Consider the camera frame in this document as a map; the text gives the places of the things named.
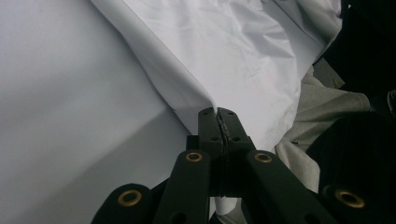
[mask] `white tarp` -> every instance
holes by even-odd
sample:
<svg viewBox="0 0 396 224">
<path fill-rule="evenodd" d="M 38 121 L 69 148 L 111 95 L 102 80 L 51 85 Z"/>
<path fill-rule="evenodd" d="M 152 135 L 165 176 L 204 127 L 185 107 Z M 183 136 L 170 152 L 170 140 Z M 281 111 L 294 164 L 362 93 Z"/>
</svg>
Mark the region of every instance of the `white tarp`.
<svg viewBox="0 0 396 224">
<path fill-rule="evenodd" d="M 92 1 L 192 133 L 196 114 L 209 105 L 236 112 L 257 149 L 271 150 L 291 127 L 304 74 L 297 69 L 290 38 L 261 1 Z M 315 15 L 293 3 L 279 2 L 299 27 L 318 25 L 301 19 Z M 337 23 L 334 7 L 328 5 L 335 21 L 328 21 Z M 337 30 L 330 29 L 335 35 Z M 322 48 L 327 45 L 323 36 L 331 39 L 330 32 L 306 32 Z"/>
</svg>

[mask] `wrinkled cloth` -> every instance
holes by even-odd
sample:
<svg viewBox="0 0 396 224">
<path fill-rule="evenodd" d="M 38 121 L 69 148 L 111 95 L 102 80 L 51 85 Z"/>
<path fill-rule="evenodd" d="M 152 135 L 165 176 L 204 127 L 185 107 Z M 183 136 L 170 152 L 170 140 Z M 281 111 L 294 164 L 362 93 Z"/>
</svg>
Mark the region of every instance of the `wrinkled cloth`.
<svg viewBox="0 0 396 224">
<path fill-rule="evenodd" d="M 342 27 L 341 1 L 275 0 L 285 13 L 318 44 L 325 46 Z"/>
<path fill-rule="evenodd" d="M 276 155 L 306 188 L 318 192 L 320 170 L 306 150 L 338 119 L 369 110 L 370 102 L 364 94 L 326 88 L 313 77 L 311 68 L 302 80 L 296 119 L 276 145 Z"/>
<path fill-rule="evenodd" d="M 190 132 L 209 106 L 236 112 L 259 149 L 271 150 L 291 127 L 301 75 L 261 1 L 92 1 Z"/>
</svg>

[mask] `brass grommet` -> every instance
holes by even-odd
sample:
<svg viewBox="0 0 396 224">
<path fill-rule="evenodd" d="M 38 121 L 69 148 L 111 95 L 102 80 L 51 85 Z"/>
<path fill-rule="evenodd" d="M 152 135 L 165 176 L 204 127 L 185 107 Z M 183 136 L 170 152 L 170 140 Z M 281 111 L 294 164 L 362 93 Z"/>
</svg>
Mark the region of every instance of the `brass grommet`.
<svg viewBox="0 0 396 224">
<path fill-rule="evenodd" d="M 129 194 L 134 194 L 135 197 L 131 201 L 125 201 L 125 196 L 127 196 Z M 137 203 L 139 203 L 141 199 L 142 199 L 142 193 L 140 193 L 138 190 L 130 189 L 130 190 L 124 191 L 120 195 L 118 202 L 121 206 L 131 207 L 131 206 L 134 206 Z"/>
<path fill-rule="evenodd" d="M 187 154 L 186 159 L 188 161 L 200 161 L 202 159 L 202 155 L 197 152 L 192 152 Z"/>
<path fill-rule="evenodd" d="M 260 162 L 271 162 L 272 161 L 272 157 L 270 157 L 268 154 L 265 154 L 265 153 L 257 153 L 254 156 L 254 159 L 256 159 L 256 161 L 260 161 Z"/>
<path fill-rule="evenodd" d="M 353 208 L 363 208 L 365 205 L 364 200 L 361 197 L 344 189 L 338 189 L 335 192 L 335 198 L 337 198 L 341 203 Z"/>
</svg>

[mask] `black bar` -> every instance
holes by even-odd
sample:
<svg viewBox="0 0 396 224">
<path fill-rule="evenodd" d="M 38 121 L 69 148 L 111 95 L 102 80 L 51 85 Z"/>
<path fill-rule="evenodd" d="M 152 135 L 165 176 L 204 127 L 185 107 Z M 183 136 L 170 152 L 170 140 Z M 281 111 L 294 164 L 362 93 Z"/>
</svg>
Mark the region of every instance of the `black bar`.
<svg viewBox="0 0 396 224">
<path fill-rule="evenodd" d="M 322 200 L 332 213 L 344 224 L 395 223 L 389 211 L 367 195 L 345 186 L 326 186 Z"/>
<path fill-rule="evenodd" d="M 150 191 L 145 186 L 124 185 L 111 192 L 92 224 L 145 224 L 151 201 Z"/>
<path fill-rule="evenodd" d="M 244 158 L 251 150 L 256 150 L 246 134 L 238 116 L 231 110 L 218 108 L 218 123 L 222 132 L 224 148 L 224 194 L 240 198 L 246 187 L 246 163 Z"/>
<path fill-rule="evenodd" d="M 272 223 L 338 223 L 275 154 L 252 151 L 247 154 L 247 163 L 253 195 Z"/>
<path fill-rule="evenodd" d="M 209 220 L 210 158 L 201 150 L 180 153 L 154 224 L 203 224 Z"/>
<path fill-rule="evenodd" d="M 186 150 L 199 150 L 198 135 L 187 135 Z"/>
<path fill-rule="evenodd" d="M 224 145 L 213 108 L 208 108 L 198 114 L 199 148 L 210 156 L 210 191 L 211 197 L 224 196 Z"/>
</svg>

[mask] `white sheet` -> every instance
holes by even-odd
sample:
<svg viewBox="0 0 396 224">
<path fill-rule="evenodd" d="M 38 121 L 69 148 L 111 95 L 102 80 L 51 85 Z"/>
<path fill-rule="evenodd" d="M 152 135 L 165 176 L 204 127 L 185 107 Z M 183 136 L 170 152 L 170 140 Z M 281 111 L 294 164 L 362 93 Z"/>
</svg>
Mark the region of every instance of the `white sheet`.
<svg viewBox="0 0 396 224">
<path fill-rule="evenodd" d="M 327 46 L 341 30 L 341 1 L 275 0 L 274 1 L 311 39 Z"/>
<path fill-rule="evenodd" d="M 195 115 L 209 104 L 236 112 L 258 149 L 271 150 L 291 127 L 303 74 L 290 37 L 261 1 L 92 1 L 122 33 L 192 133 L 197 132 Z M 293 1 L 280 5 L 291 6 L 282 9 L 297 25 L 313 24 L 295 20 L 306 15 Z M 339 21 L 335 16 L 327 21 L 332 20 Z M 316 35 L 336 34 L 323 30 Z M 321 40 L 314 38 L 324 49 L 330 39 Z"/>
</svg>

